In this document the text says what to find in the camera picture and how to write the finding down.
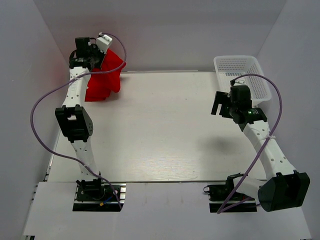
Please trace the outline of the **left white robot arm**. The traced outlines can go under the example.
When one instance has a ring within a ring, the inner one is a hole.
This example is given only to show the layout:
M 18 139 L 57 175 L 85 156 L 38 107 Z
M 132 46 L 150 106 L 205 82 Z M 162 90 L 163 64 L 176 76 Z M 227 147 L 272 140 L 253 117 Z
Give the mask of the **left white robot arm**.
M 96 64 L 100 64 L 104 54 L 90 37 L 77 37 L 76 49 L 69 56 L 69 76 L 74 80 L 68 85 L 65 100 L 55 109 L 55 116 L 64 137 L 71 143 L 76 158 L 80 160 L 80 178 L 78 182 L 92 181 L 97 172 L 91 146 L 94 125 L 84 108 L 86 91 L 90 80 L 88 73 Z

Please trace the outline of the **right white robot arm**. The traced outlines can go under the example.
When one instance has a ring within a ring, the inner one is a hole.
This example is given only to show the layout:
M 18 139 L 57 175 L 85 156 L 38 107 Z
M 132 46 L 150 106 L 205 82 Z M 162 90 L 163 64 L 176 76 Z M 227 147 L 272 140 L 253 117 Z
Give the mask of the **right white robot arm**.
M 256 151 L 246 172 L 228 176 L 224 190 L 214 193 L 215 197 L 224 198 L 218 213 L 229 209 L 226 205 L 230 199 L 242 195 L 256 200 L 266 212 L 301 207 L 310 178 L 286 158 L 263 110 L 253 107 L 249 87 L 235 85 L 230 92 L 217 91 L 211 114 L 232 119 Z

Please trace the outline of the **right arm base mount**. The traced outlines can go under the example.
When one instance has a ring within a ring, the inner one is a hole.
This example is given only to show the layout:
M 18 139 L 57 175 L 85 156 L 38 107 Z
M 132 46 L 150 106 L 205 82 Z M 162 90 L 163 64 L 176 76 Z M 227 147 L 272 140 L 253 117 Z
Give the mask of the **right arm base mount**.
M 233 179 L 241 178 L 243 174 L 233 174 L 227 177 L 224 183 L 209 184 L 203 188 L 203 192 L 208 194 L 210 213 L 217 213 L 218 209 L 235 187 Z M 253 213 L 257 212 L 258 205 L 252 198 L 233 208 L 227 209 L 225 213 Z

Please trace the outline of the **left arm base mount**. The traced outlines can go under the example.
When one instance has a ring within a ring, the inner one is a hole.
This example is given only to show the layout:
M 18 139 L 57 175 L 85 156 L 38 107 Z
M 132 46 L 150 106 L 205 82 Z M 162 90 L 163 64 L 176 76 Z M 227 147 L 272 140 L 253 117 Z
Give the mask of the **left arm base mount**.
M 77 180 L 73 212 L 120 212 L 125 203 L 126 184 L 110 187 L 100 178 L 90 181 Z

